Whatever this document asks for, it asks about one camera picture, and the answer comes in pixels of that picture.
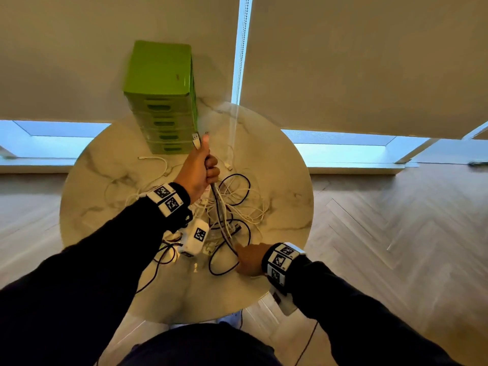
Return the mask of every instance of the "marble table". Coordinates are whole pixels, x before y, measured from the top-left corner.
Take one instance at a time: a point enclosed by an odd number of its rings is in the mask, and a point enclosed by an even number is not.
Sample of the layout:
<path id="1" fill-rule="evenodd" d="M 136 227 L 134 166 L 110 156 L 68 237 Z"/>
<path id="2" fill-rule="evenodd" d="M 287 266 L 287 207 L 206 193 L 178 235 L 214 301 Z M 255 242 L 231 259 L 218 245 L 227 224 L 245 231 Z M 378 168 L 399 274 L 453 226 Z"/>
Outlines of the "marble table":
<path id="1" fill-rule="evenodd" d="M 299 247 L 307 242 L 313 217 L 310 176 L 296 147 L 279 128 L 257 113 L 221 101 L 199 99 L 199 132 L 210 133 L 211 152 L 219 159 L 222 175 L 242 173 L 259 188 L 269 210 L 252 228 L 253 244 L 290 241 Z M 117 215 L 128 196 L 156 178 L 164 166 L 151 156 L 132 116 L 110 125 L 83 151 L 68 175 L 60 207 L 64 246 L 77 243 Z M 186 156 L 162 156 L 170 166 Z M 223 162 L 231 162 L 232 172 Z M 180 166 L 157 184 L 172 181 Z M 235 239 L 247 243 L 247 233 Z M 236 257 L 223 247 L 212 268 L 225 271 Z M 137 294 L 129 312 L 152 322 L 196 323 L 223 317 L 258 301 L 269 290 L 264 277 L 248 278 L 232 271 L 212 276 L 208 256 L 180 256 L 160 266 L 156 279 Z M 156 263 L 144 270 L 139 287 L 154 275 Z"/>

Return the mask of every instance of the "wooden floor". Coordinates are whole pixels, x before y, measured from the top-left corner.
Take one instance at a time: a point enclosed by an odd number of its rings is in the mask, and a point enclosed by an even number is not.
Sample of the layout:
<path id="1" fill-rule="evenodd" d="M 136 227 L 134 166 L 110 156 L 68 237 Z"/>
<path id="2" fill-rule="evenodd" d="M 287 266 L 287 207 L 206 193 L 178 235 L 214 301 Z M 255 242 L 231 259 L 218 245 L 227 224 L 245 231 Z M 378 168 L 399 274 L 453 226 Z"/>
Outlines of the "wooden floor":
<path id="1" fill-rule="evenodd" d="M 458 362 L 488 364 L 488 173 L 461 165 L 397 176 L 313 176 L 315 215 L 306 250 L 440 344 Z M 62 175 L 0 176 L 1 285 L 61 249 Z M 294 365 L 315 324 L 285 317 L 268 295 L 243 311 L 243 330 Z M 101 357 L 166 330 L 126 316 Z M 300 366 L 334 365 L 317 328 Z"/>

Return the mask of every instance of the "green lid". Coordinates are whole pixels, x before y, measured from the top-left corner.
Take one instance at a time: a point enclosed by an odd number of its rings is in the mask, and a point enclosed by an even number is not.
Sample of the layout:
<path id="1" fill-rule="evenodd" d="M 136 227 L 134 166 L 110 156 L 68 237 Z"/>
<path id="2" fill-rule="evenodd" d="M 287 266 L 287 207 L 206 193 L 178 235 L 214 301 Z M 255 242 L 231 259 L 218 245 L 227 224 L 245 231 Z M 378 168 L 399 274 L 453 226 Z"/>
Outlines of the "green lid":
<path id="1" fill-rule="evenodd" d="M 190 92 L 190 77 L 190 45 L 136 41 L 124 92 L 184 96 Z"/>

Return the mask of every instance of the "black long-sleeve shirt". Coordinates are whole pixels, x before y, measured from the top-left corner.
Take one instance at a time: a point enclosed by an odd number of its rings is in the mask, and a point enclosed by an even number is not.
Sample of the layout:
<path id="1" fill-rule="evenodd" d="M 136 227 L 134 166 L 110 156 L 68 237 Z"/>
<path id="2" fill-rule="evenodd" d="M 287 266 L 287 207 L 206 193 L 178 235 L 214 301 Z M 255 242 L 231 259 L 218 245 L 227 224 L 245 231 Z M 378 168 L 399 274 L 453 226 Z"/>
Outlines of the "black long-sleeve shirt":
<path id="1" fill-rule="evenodd" d="M 172 185 L 186 207 L 188 195 Z M 0 364 L 93 365 L 126 314 L 162 234 L 178 223 L 182 224 L 166 219 L 155 203 L 143 197 L 92 235 L 3 288 Z M 328 334 L 332 355 L 341 366 L 458 364 L 321 262 L 300 257 L 290 265 L 286 279 L 296 306 L 317 319 Z M 245 352 L 246 344 L 258 350 Z M 171 330 L 140 348 L 123 364 L 278 364 L 257 339 L 222 325 Z M 232 355 L 239 357 L 229 359 Z"/>

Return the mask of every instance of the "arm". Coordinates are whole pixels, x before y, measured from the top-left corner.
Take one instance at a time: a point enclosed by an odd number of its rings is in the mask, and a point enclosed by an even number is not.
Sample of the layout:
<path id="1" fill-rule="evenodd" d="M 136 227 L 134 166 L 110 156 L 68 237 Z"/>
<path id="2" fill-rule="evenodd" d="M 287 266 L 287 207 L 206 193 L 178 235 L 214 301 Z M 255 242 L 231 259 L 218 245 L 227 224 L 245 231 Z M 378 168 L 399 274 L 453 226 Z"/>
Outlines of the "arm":
<path id="1" fill-rule="evenodd" d="M 254 247 L 238 249 L 241 273 L 263 274 L 262 266 L 266 266 L 272 246 Z M 306 256 L 296 258 L 286 272 L 285 289 L 303 314 L 316 319 L 328 334 L 332 356 L 340 366 L 459 365 L 440 346 L 422 337 L 379 301 L 336 276 L 322 262 L 312 262 Z"/>
<path id="2" fill-rule="evenodd" d="M 124 318 L 142 271 L 177 213 L 218 178 L 208 138 L 171 186 L 184 205 L 165 218 L 143 197 L 92 235 L 43 261 L 0 291 L 0 364 L 93 365 Z"/>

